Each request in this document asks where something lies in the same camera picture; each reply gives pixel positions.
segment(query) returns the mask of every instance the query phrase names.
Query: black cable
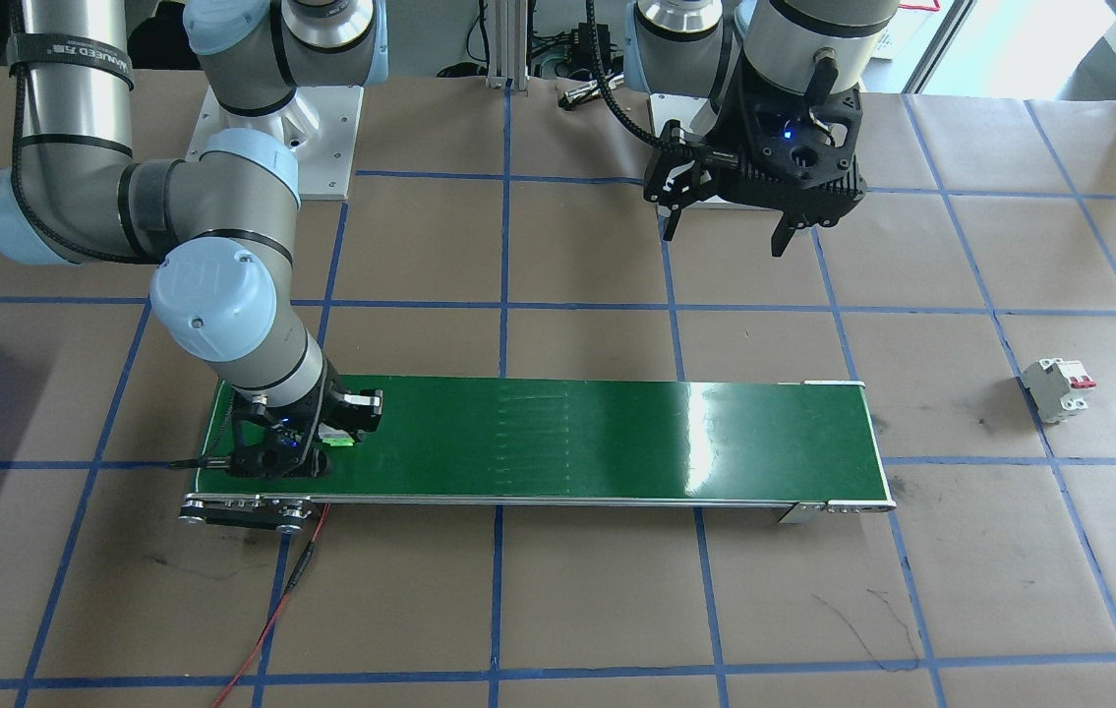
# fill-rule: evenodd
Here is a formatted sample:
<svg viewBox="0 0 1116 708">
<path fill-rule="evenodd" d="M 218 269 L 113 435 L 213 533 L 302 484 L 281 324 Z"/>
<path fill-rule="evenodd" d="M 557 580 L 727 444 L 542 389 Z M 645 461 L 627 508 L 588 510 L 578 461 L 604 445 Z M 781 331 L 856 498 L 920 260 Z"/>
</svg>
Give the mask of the black cable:
<svg viewBox="0 0 1116 708">
<path fill-rule="evenodd" d="M 633 118 L 626 115 L 624 107 L 619 106 L 615 96 L 610 94 L 610 82 L 606 80 L 606 64 L 602 61 L 602 37 L 599 37 L 600 32 L 597 31 L 597 8 L 594 4 L 595 0 L 584 1 L 586 10 L 588 10 L 588 27 L 591 28 L 589 35 L 593 39 L 593 77 L 597 79 L 597 88 L 602 93 L 602 98 L 606 99 L 606 106 L 617 121 L 628 130 L 628 133 L 635 135 L 644 144 L 655 150 L 661 150 L 661 152 L 670 152 L 672 155 L 683 157 L 685 161 L 695 161 L 698 159 L 696 150 L 689 147 L 686 144 L 667 143 L 664 140 L 657 138 L 657 136 L 647 130 L 635 125 Z"/>
<path fill-rule="evenodd" d="M 483 38 L 483 63 L 492 66 L 492 49 L 487 45 L 487 0 L 480 0 L 480 36 Z"/>
<path fill-rule="evenodd" d="M 487 63 L 485 59 L 480 59 L 480 58 L 475 57 L 474 54 L 471 52 L 471 36 L 473 36 L 475 34 L 475 26 L 477 26 L 478 21 L 480 21 L 480 18 L 483 17 L 483 3 L 482 3 L 482 1 L 478 6 L 480 6 L 480 13 L 478 13 L 478 17 L 475 18 L 475 21 L 471 22 L 471 27 L 466 28 L 466 41 L 464 41 L 464 45 L 466 45 L 466 56 L 469 58 L 475 59 L 475 61 Z"/>
<path fill-rule="evenodd" d="M 8 22 L 11 27 L 11 35 L 23 35 L 23 9 L 20 0 L 10 0 L 8 4 Z M 68 251 L 80 253 L 95 260 L 108 260 L 112 264 L 147 264 L 147 259 L 140 257 L 113 256 L 103 251 L 95 251 L 94 248 L 77 245 L 69 239 L 59 236 L 50 224 L 46 223 L 29 205 L 29 199 L 23 193 L 23 183 L 20 179 L 20 138 L 23 136 L 23 104 L 26 104 L 29 83 L 29 68 L 26 64 L 15 66 L 15 121 L 12 122 L 11 135 L 11 193 L 15 202 L 20 208 L 20 213 L 29 224 L 39 230 L 46 238 L 67 248 Z"/>
</svg>

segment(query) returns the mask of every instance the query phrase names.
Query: electrical cable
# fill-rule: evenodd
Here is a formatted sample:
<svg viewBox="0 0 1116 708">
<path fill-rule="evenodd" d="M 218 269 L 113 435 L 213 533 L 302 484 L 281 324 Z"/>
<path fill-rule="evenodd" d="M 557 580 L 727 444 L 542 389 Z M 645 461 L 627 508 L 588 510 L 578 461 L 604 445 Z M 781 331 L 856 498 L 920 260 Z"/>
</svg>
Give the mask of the electrical cable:
<svg viewBox="0 0 1116 708">
<path fill-rule="evenodd" d="M 585 0 L 584 3 L 585 9 L 588 10 L 588 27 L 591 28 L 589 35 L 593 40 L 593 77 L 597 80 L 597 88 L 600 89 L 602 98 L 606 101 L 606 106 L 615 115 L 616 119 L 619 121 L 619 124 L 624 125 L 628 130 L 628 133 L 633 134 L 644 144 L 661 152 L 668 152 L 671 155 L 683 157 L 685 161 L 696 161 L 696 150 L 689 147 L 686 144 L 667 143 L 665 140 L 657 138 L 657 136 L 647 130 L 638 126 L 633 118 L 626 115 L 624 107 L 619 106 L 615 96 L 610 94 L 610 84 L 608 84 L 606 78 L 606 64 L 602 60 L 602 39 L 599 37 L 600 32 L 597 31 L 597 8 L 594 4 L 595 0 Z"/>
<path fill-rule="evenodd" d="M 487 44 L 487 0 L 480 0 L 480 36 L 483 38 L 483 63 L 492 66 L 492 49 Z"/>
<path fill-rule="evenodd" d="M 8 23 L 11 28 L 11 35 L 23 35 L 23 3 L 20 0 L 10 0 L 8 4 Z M 28 83 L 29 83 L 29 67 L 23 66 L 23 64 L 17 64 L 13 67 L 15 75 L 15 121 L 12 122 L 12 135 L 11 135 L 11 193 L 15 197 L 15 202 L 20 208 L 20 213 L 29 224 L 39 230 L 46 238 L 51 239 L 51 241 L 57 242 L 59 246 L 67 248 L 68 251 L 74 251 L 74 253 L 79 253 L 81 256 L 87 256 L 95 260 L 107 260 L 112 264 L 148 264 L 148 259 L 141 259 L 136 256 L 113 256 L 110 253 L 104 253 L 103 251 L 95 251 L 94 248 L 88 248 L 86 246 L 80 246 L 77 242 L 69 241 L 69 239 L 64 238 L 59 233 L 55 232 L 55 229 L 50 228 L 50 224 L 46 223 L 37 214 L 32 207 L 29 205 L 28 198 L 23 193 L 23 183 L 20 179 L 20 138 L 23 136 L 23 104 L 26 104 Z"/>
<path fill-rule="evenodd" d="M 466 41 L 464 41 L 463 45 L 466 46 L 466 56 L 469 58 L 475 59 L 475 61 L 487 63 L 487 59 L 480 59 L 480 58 L 475 57 L 475 54 L 471 52 L 471 37 L 475 34 L 475 26 L 478 26 L 478 22 L 480 22 L 480 20 L 483 18 L 483 3 L 482 3 L 482 1 L 480 1 L 480 3 L 478 3 L 478 8 L 480 8 L 480 13 L 478 13 L 478 17 L 475 17 L 475 21 L 471 22 L 471 27 L 466 28 Z"/>
<path fill-rule="evenodd" d="M 300 583 L 300 578 L 305 575 L 305 571 L 309 570 L 309 563 L 314 558 L 314 549 L 316 544 L 318 544 L 318 537 L 320 535 L 320 529 L 323 525 L 326 524 L 326 516 L 329 515 L 329 504 L 323 504 L 323 511 L 320 511 L 320 518 L 318 519 L 318 527 L 314 529 L 314 534 L 309 537 L 309 544 L 305 546 L 305 551 L 300 554 L 300 559 L 296 561 L 296 565 L 291 570 L 291 574 L 287 577 L 286 587 L 282 590 L 282 596 L 279 597 L 278 604 L 273 605 L 273 613 L 269 614 L 269 621 L 264 623 L 264 629 L 260 631 L 260 637 L 256 640 L 256 645 L 252 647 L 252 652 L 243 659 L 242 667 L 239 667 L 239 671 L 234 673 L 230 682 L 225 685 L 225 688 L 221 689 L 220 693 L 217 693 L 217 699 L 212 700 L 211 708 L 220 708 L 221 704 L 225 702 L 227 696 L 230 695 L 231 690 L 234 690 L 234 686 L 238 686 L 240 679 L 242 679 L 243 673 L 248 671 L 248 667 L 251 667 L 252 662 L 256 660 L 256 656 L 260 653 L 260 647 L 264 645 L 266 638 L 269 633 L 273 631 L 273 624 L 278 622 L 278 615 L 282 613 L 282 609 L 287 606 L 287 601 L 291 600 L 291 592 L 296 590 L 296 584 Z"/>
</svg>

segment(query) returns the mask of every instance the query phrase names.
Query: light blue joint cap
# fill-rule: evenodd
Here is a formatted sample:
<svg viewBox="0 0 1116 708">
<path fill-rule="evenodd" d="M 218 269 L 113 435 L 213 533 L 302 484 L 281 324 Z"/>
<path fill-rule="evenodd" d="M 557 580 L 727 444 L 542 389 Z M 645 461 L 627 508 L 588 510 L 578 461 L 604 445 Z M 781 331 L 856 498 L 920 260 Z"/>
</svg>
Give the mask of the light blue joint cap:
<svg viewBox="0 0 1116 708">
<path fill-rule="evenodd" d="M 374 0 L 374 59 L 369 60 L 369 75 L 365 77 L 365 86 L 383 84 L 392 75 L 391 63 L 387 61 L 387 0 Z"/>
<path fill-rule="evenodd" d="M 0 253 L 27 266 L 76 266 L 55 253 L 29 221 L 11 190 L 11 171 L 0 170 Z"/>
<path fill-rule="evenodd" d="M 624 18 L 624 86 L 648 94 L 648 82 L 644 79 L 644 64 L 641 63 L 641 41 L 635 32 L 635 2 L 628 3 Z"/>
<path fill-rule="evenodd" d="M 737 31 L 745 39 L 745 32 L 750 29 L 750 19 L 754 17 L 754 9 L 758 8 L 759 0 L 741 0 L 737 6 Z"/>
<path fill-rule="evenodd" d="M 260 257 L 229 238 L 205 236 L 169 251 L 156 268 L 152 310 L 194 357 L 233 362 L 269 336 L 278 295 Z"/>
<path fill-rule="evenodd" d="M 243 41 L 269 17 L 269 0 L 189 0 L 181 15 L 190 49 L 206 57 Z"/>
<path fill-rule="evenodd" d="M 209 152 L 229 152 L 269 170 L 287 184 L 296 198 L 296 205 L 300 205 L 300 161 L 277 137 L 249 127 L 228 127 L 208 138 L 203 155 Z"/>
</svg>

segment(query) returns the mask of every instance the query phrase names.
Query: black strap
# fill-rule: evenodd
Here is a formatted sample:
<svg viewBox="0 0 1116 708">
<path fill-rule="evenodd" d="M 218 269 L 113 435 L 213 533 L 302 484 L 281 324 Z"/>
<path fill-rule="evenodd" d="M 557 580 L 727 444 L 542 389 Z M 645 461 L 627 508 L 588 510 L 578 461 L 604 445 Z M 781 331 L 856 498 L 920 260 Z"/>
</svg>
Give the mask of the black strap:
<svg viewBox="0 0 1116 708">
<path fill-rule="evenodd" d="M 129 55 L 117 46 L 90 37 L 73 35 L 12 35 L 8 39 L 6 52 L 8 67 L 15 69 L 19 64 L 51 63 L 77 64 L 79 67 L 103 69 L 119 78 L 134 90 L 134 63 Z"/>
<path fill-rule="evenodd" d="M 280 245 L 280 242 L 275 241 L 273 238 L 269 238 L 263 233 L 257 233 L 254 230 L 246 230 L 240 228 L 214 228 L 212 230 L 205 230 L 205 232 L 196 236 L 195 238 L 204 238 L 209 236 L 215 236 L 219 238 L 233 238 L 235 241 L 252 241 L 259 242 L 261 246 L 268 246 L 271 250 L 278 251 L 279 256 L 287 259 L 288 264 L 294 264 L 291 251 L 287 249 L 286 246 Z"/>
<path fill-rule="evenodd" d="M 712 112 L 715 115 L 723 107 L 723 82 L 728 78 L 728 64 L 732 58 L 732 26 L 737 23 L 737 9 L 728 8 L 723 10 L 723 41 L 719 48 L 719 66 L 715 68 L 715 80 L 711 84 L 711 93 L 706 99 L 711 103 Z"/>
<path fill-rule="evenodd" d="M 114 140 L 104 140 L 94 135 L 73 135 L 69 133 L 39 133 L 26 135 L 17 141 L 17 147 L 23 149 L 31 144 L 89 144 L 90 147 L 105 147 L 116 150 L 121 155 L 134 157 L 134 150 L 128 144 L 117 143 Z"/>
<path fill-rule="evenodd" d="M 296 86 L 296 77 L 291 73 L 291 63 L 287 60 L 287 42 L 282 31 L 282 4 L 278 0 L 269 1 L 269 37 L 273 41 L 273 58 L 278 61 L 278 73 L 282 75 L 283 84 L 291 88 Z"/>
</svg>

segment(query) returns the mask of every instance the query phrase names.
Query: robotic arm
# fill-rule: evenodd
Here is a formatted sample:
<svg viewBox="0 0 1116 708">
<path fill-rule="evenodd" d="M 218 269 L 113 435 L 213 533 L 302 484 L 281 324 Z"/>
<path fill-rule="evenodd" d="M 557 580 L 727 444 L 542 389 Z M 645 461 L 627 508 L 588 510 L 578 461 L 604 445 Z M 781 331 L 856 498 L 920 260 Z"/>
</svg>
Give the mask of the robotic arm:
<svg viewBox="0 0 1116 708">
<path fill-rule="evenodd" d="M 644 197 L 666 216 L 664 238 L 684 208 L 712 197 L 782 211 L 773 256 L 796 230 L 849 213 L 867 192 L 856 85 L 896 9 L 897 0 L 741 0 L 732 13 L 720 0 L 629 3 L 626 85 L 709 99 L 695 133 L 668 121 L 661 137 L 638 134 L 653 146 Z M 613 99 L 610 108 L 628 121 Z"/>
<path fill-rule="evenodd" d="M 360 23 L 359 12 L 345 11 L 373 9 L 369 1 L 286 0 L 280 10 L 264 0 L 198 4 L 217 12 L 208 12 L 217 22 L 205 22 L 212 31 L 200 27 L 199 39 L 211 37 L 218 54 L 249 70 L 280 63 L 276 46 L 267 45 L 283 37 L 273 27 L 297 37 L 302 30 L 294 28 L 316 29 L 310 41 L 338 61 L 354 60 L 349 49 L 337 49 L 354 41 L 375 54 L 376 22 Z M 136 164 L 127 95 L 134 84 L 119 49 L 123 18 L 121 0 L 13 1 L 9 63 L 17 118 L 11 169 L 0 170 L 0 251 L 30 265 L 158 265 L 154 314 L 235 391 L 233 453 L 194 465 L 264 479 L 319 475 L 326 460 L 314 444 L 318 427 L 359 439 L 376 430 L 383 395 L 344 390 L 291 309 L 296 157 L 277 137 L 238 127 L 217 134 L 199 161 Z M 253 52 L 269 57 L 244 54 L 249 41 Z M 335 41 L 340 45 L 327 48 Z M 221 70 L 223 80 L 233 76 Z M 367 74 L 368 64 L 359 71 Z M 244 423 L 260 427 L 258 442 L 246 442 Z"/>
</svg>

